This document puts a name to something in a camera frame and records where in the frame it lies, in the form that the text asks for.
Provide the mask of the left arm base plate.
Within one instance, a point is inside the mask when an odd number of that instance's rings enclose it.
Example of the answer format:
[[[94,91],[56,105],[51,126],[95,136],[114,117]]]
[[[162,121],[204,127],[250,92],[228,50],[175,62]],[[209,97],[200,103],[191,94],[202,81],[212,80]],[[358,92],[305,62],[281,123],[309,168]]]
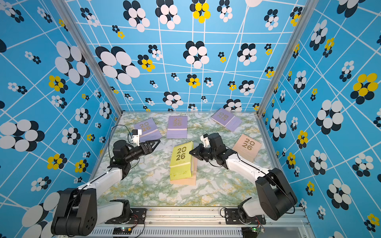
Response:
[[[122,214],[117,218],[112,218],[106,221],[105,224],[143,224],[145,222],[146,213],[146,208],[131,208],[126,214]]]

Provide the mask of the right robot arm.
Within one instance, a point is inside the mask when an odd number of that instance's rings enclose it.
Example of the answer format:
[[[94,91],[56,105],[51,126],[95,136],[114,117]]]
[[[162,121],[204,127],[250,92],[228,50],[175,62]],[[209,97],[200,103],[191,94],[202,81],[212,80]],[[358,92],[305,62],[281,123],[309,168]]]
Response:
[[[218,133],[200,138],[202,143],[191,150],[190,155],[201,161],[215,160],[219,166],[237,172],[256,187],[258,199],[248,198],[238,205],[242,223],[250,224],[260,215],[277,221],[295,208],[297,197],[280,169],[266,169],[244,159],[227,147]]]

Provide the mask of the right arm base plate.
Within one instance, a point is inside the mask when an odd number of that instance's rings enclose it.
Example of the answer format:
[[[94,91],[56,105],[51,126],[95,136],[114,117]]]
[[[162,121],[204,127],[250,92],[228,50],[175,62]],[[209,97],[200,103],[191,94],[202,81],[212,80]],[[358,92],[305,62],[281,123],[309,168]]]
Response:
[[[265,225],[267,223],[264,215],[249,217],[243,210],[238,208],[223,208],[223,218],[227,225]]]

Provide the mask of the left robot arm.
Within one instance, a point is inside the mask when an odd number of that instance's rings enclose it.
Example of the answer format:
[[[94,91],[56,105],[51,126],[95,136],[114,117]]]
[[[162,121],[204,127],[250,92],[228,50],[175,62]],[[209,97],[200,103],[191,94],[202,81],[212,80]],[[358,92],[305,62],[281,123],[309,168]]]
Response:
[[[132,146],[125,140],[116,141],[105,173],[83,186],[67,188],[60,193],[51,233],[67,237],[88,236],[98,224],[108,221],[114,224],[133,221],[137,224],[139,218],[133,214],[128,200],[116,199],[104,206],[98,206],[97,200],[127,177],[132,161],[153,153],[159,144],[158,139],[141,142],[138,146]]]

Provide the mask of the green calendar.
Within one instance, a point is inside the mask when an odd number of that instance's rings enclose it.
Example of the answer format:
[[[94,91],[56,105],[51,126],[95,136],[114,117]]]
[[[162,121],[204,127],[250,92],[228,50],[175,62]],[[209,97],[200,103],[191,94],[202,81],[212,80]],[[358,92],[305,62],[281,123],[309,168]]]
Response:
[[[190,154],[192,150],[192,141],[174,147],[170,161],[170,180],[192,177],[193,159]]]

